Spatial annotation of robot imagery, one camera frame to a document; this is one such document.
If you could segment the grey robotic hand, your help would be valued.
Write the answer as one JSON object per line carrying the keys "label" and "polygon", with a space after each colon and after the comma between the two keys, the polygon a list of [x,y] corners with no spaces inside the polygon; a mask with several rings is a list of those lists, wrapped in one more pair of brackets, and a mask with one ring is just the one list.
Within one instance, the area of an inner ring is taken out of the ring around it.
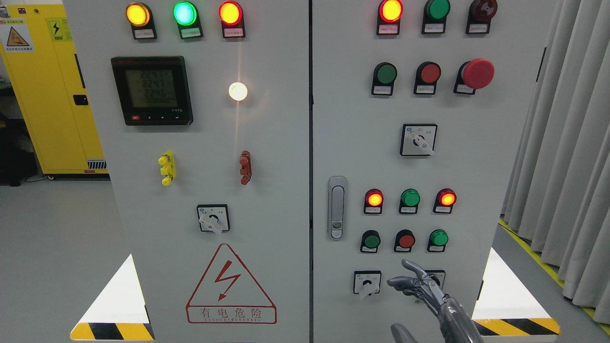
{"label": "grey robotic hand", "polygon": [[460,302],[444,293],[436,281],[420,265],[407,259],[403,267],[416,274],[416,278],[397,276],[387,280],[388,286],[404,295],[423,300],[436,316],[440,332],[446,343],[483,343],[481,334]]}

